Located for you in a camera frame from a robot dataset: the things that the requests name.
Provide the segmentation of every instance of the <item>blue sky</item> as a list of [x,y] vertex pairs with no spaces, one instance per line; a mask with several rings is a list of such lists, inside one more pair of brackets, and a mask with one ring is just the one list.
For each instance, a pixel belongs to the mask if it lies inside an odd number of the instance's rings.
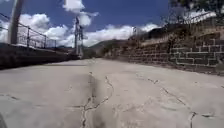
[[[14,0],[0,1],[2,1],[0,3],[0,12],[10,15]],[[80,19],[82,19],[85,25],[86,36],[88,37],[84,42],[92,45],[98,41],[112,38],[128,38],[133,26],[139,26],[139,28],[145,31],[158,27],[162,24],[160,16],[168,12],[168,1],[65,0],[60,2],[60,0],[25,0],[22,14],[30,16],[29,20],[35,20],[34,18],[39,17],[39,20],[36,21],[39,22],[38,24],[41,23],[40,19],[45,19],[43,23],[48,22],[50,26],[42,29],[44,33],[48,31],[48,34],[52,34],[55,28],[66,29],[66,32],[61,37],[62,39],[58,39],[61,43],[69,43],[68,41],[71,41],[71,31],[74,29],[74,16],[80,15]],[[29,24],[29,21],[26,20],[27,18],[24,18],[28,16],[23,16],[22,19],[24,21],[21,22],[24,23],[26,21],[25,23]]]

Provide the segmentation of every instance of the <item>stone wall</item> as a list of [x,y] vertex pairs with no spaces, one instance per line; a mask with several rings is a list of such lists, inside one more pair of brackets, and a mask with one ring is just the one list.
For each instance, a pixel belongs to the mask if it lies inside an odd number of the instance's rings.
[[67,60],[67,54],[0,43],[0,69]]
[[217,57],[224,56],[220,34],[209,34],[177,43],[151,44],[127,49],[113,49],[106,55],[132,63],[170,65],[190,71],[215,73]]

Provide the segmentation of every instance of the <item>concrete surface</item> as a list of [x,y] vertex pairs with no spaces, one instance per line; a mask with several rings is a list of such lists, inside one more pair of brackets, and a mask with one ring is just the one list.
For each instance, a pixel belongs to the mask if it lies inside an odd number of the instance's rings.
[[28,65],[56,63],[71,59],[67,53],[27,48],[0,42],[0,70]]
[[101,59],[0,71],[8,128],[223,128],[224,78]]

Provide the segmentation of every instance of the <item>metal railing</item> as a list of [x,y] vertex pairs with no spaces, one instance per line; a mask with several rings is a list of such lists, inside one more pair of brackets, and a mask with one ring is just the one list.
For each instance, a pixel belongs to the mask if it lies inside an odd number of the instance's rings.
[[[178,29],[178,25],[185,26],[192,36],[202,36],[216,32],[224,33],[224,19],[218,19],[214,12],[206,12],[195,17],[185,17],[184,20],[172,22],[170,25],[173,25],[176,29]],[[167,42],[172,36],[175,36],[175,30],[167,32],[161,37],[148,39],[142,45]]]
[[[0,42],[7,42],[7,33],[10,17],[0,13]],[[57,41],[47,37],[30,26],[19,23],[17,45],[40,48],[40,49],[54,49],[58,46]]]

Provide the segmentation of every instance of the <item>fence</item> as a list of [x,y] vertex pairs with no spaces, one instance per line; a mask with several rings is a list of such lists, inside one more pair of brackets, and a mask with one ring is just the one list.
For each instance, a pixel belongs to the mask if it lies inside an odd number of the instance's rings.
[[[10,17],[0,13],[0,42],[2,43],[7,41],[9,21]],[[55,49],[58,46],[56,40],[21,23],[18,25],[17,45],[40,49]]]
[[[210,33],[220,32],[224,33],[224,19],[218,19],[214,12],[207,12],[195,17],[186,16],[182,21],[172,22],[167,26],[172,26],[174,29],[178,29],[179,26],[184,26],[188,29],[190,35],[202,36]],[[166,32],[159,38],[151,38],[142,43],[142,45],[155,44],[167,42],[170,37],[175,36],[175,30]]]

